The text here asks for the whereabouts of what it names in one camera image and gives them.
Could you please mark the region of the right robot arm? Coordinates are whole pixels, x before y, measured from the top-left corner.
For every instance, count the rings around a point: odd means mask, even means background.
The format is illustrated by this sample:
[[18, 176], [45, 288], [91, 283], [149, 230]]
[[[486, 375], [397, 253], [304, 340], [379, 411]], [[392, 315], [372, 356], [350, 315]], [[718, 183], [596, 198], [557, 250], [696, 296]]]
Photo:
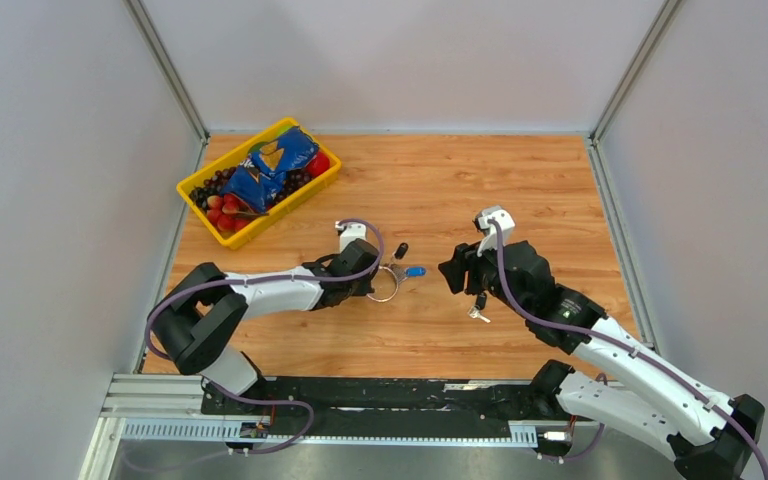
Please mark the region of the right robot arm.
[[598, 421], [656, 450], [685, 479], [738, 479], [751, 458], [768, 479], [759, 448], [765, 408], [758, 400], [731, 397], [681, 372], [604, 308], [557, 283], [548, 261], [528, 242], [501, 249], [462, 243], [438, 269], [452, 293], [492, 295], [522, 315], [541, 342], [623, 385], [603, 386], [550, 360], [530, 392], [540, 415], [552, 418], [564, 410]]

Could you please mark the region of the key with blue tag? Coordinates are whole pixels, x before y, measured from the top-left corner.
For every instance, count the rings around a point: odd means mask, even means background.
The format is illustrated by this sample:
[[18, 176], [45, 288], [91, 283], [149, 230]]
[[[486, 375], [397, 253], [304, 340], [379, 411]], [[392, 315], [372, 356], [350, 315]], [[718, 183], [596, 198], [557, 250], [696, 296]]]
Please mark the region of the key with blue tag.
[[426, 274], [427, 270], [422, 266], [410, 266], [405, 269], [405, 276], [407, 278], [422, 277]]

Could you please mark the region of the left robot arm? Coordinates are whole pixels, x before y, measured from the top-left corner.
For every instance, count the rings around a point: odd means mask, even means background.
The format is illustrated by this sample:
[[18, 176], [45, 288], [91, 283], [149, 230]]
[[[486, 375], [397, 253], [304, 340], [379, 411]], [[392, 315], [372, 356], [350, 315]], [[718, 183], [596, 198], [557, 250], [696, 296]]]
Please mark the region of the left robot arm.
[[260, 370], [230, 346], [239, 324], [273, 313], [316, 311], [371, 292], [380, 262], [363, 239], [336, 254], [271, 274], [236, 274], [206, 262], [155, 307], [148, 334], [182, 375], [200, 375], [227, 391], [240, 413], [257, 412], [266, 399]]

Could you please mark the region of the large metal keyring with keys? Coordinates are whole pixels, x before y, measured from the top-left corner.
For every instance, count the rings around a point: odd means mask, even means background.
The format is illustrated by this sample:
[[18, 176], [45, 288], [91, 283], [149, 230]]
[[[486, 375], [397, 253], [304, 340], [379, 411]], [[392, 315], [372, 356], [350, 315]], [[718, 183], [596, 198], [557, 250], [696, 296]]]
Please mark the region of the large metal keyring with keys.
[[367, 293], [366, 297], [376, 303], [387, 303], [393, 300], [400, 291], [401, 285], [409, 279], [405, 276], [405, 269], [410, 266], [405, 266], [401, 263], [404, 257], [407, 255], [410, 246], [407, 242], [400, 243], [392, 255], [390, 260], [386, 263], [382, 263], [378, 266], [379, 273], [385, 273], [393, 283], [392, 291], [383, 297], [378, 297], [374, 292]]

